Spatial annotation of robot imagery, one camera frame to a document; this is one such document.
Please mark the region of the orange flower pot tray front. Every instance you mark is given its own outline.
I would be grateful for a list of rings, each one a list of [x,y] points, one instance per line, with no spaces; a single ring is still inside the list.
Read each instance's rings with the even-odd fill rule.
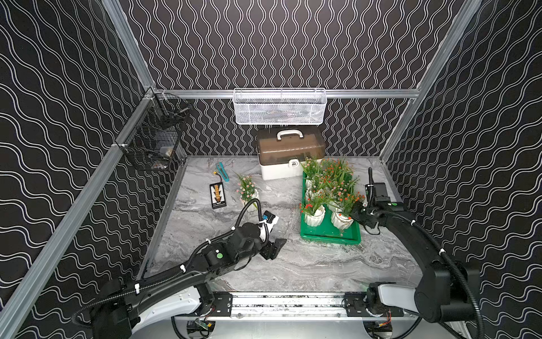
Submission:
[[[331,216],[331,222],[334,227],[343,232],[351,227],[354,222],[351,216],[354,211],[355,203],[364,204],[366,197],[360,193],[357,194],[340,194],[335,196],[330,203],[334,206],[334,211]]]

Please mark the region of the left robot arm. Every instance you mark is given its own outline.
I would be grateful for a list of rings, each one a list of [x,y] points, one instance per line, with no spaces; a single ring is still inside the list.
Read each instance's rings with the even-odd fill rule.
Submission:
[[[226,233],[198,245],[169,270],[134,282],[107,282],[99,298],[74,312],[71,322],[94,338],[130,338],[137,331],[175,316],[207,316],[215,310],[210,281],[241,271],[258,255],[273,260],[286,244],[272,241],[279,218],[251,199]]]

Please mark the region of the pink flower pot front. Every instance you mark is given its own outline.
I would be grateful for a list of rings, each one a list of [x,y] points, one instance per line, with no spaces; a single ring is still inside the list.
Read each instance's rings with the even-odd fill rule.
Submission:
[[[321,160],[307,155],[304,163],[301,165],[306,178],[306,189],[310,189],[321,177],[323,166]]]

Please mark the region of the pink flower pot back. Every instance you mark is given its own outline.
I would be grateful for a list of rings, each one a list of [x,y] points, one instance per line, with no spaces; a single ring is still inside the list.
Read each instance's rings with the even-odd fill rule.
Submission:
[[[240,194],[240,200],[243,203],[243,206],[246,206],[250,200],[259,198],[258,190],[250,175],[237,174],[237,178],[239,181],[237,192]]]

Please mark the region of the red flower pot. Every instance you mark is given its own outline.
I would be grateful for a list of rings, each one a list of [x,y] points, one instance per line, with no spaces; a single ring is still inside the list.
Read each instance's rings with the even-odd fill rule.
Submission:
[[[317,227],[322,224],[325,217],[326,196],[313,196],[300,205],[302,220],[309,227]]]

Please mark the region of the green plant pot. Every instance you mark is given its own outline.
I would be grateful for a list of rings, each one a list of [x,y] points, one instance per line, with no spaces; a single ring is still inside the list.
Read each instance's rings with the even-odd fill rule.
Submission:
[[[307,179],[305,198],[307,201],[317,199],[327,203],[330,200],[330,180],[317,176]]]

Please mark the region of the pink flower pot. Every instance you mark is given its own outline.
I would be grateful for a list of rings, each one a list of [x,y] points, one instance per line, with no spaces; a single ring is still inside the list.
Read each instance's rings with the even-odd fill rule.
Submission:
[[[259,198],[258,190],[250,175],[237,174],[237,178],[239,181],[237,192],[240,194],[240,200],[243,203],[243,206],[246,206],[250,200]]]
[[[306,178],[306,189],[310,189],[321,177],[323,166],[321,160],[307,155],[304,163],[301,165]]]

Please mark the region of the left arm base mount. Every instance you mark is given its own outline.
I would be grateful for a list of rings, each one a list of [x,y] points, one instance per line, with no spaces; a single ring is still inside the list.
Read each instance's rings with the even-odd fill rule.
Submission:
[[[181,317],[206,318],[230,317],[234,296],[228,292],[216,292],[204,297],[201,305],[191,313],[179,314]]]

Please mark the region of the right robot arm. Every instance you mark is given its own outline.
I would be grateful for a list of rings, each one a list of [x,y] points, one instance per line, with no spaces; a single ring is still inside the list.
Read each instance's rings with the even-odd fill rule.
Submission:
[[[388,319],[392,319],[392,310],[401,309],[417,317],[416,325],[421,321],[437,323],[456,338],[461,338],[461,334],[450,323],[472,321],[476,325],[475,338],[484,338],[479,305],[480,270],[449,254],[403,203],[390,199],[385,184],[374,182],[372,174],[369,169],[365,186],[367,202],[356,202],[352,217],[371,229],[385,227],[391,231],[414,257],[422,277],[415,288],[373,282],[364,300],[355,305],[364,305],[369,314]]]

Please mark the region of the orange flower pot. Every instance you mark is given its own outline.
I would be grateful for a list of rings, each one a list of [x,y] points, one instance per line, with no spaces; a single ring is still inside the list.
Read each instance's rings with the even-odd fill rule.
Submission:
[[[337,186],[354,181],[354,171],[345,159],[327,159],[322,164],[326,184]]]

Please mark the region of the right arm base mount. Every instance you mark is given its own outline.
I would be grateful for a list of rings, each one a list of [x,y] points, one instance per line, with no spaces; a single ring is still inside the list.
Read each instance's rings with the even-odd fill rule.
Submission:
[[[342,299],[342,307],[348,317],[387,318],[391,316],[403,317],[404,311],[400,308],[385,306],[377,297],[367,296],[365,292],[347,292]]]

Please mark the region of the green grass pot back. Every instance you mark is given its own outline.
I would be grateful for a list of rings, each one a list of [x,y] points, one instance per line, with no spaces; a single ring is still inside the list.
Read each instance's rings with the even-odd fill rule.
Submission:
[[[357,181],[334,182],[330,189],[327,206],[332,211],[349,214],[356,202],[363,202],[365,196],[356,189]]]

